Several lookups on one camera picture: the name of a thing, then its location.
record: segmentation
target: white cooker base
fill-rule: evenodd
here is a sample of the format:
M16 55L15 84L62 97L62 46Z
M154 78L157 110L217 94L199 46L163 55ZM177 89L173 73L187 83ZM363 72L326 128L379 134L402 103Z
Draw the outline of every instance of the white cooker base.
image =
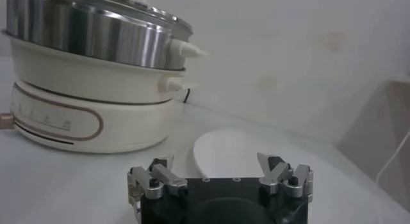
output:
M119 153L164 140L174 104L172 100L154 105L77 100L18 81L11 109L15 128L43 145L76 152Z

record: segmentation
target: white knob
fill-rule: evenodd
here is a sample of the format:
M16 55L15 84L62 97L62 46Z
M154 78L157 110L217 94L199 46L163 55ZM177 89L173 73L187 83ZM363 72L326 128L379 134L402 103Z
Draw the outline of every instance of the white knob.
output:
M182 57L196 58L199 56L208 56L206 51L199 49L196 45L176 39L171 41L170 48Z
M163 92L177 92L188 88L194 88L197 84L186 83L183 81L182 77L166 77L162 79L160 86Z

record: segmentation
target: cable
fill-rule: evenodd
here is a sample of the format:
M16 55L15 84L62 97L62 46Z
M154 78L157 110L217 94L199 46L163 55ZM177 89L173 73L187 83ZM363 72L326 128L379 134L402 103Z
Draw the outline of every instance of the cable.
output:
M186 101L188 100L188 97L190 96L190 93L191 93L191 88L188 88L187 89L187 92L186 92L186 95L185 95L185 99L184 99L184 103L186 103Z
M379 180L385 169L390 165L390 163L396 158L397 154L400 152L402 147L404 146L404 143L407 141L408 137L410 136L410 131L407 132L407 134L404 136L402 142L400 142L400 145L397 147L396 151L393 153L393 155L390 157L390 159L387 161L387 163L380 169L380 171L377 173L376 176L376 184L379 185Z

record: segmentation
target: wall stain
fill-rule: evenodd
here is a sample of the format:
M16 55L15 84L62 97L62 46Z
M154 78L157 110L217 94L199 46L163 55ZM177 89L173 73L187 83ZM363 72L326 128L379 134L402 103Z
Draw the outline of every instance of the wall stain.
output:
M344 32L334 31L325 35L319 36L316 40L318 45L325 47L328 51L336 53L340 52L343 44L346 42L347 36Z

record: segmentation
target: white countertop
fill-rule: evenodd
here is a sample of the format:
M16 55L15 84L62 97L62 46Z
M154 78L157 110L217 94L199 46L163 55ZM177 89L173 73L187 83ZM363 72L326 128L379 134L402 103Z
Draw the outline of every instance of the white countertop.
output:
M0 58L0 71L0 110L7 111L13 82L8 59ZM410 223L408 212L331 145L195 106L176 108L177 120L167 140L127 154L64 152L29 141L17 131L0 131L0 223L135 223L127 202L129 168L174 154L173 172L198 177L193 144L217 129L240 129L271 141L272 150L306 155L306 163L316 165L310 210L314 224Z

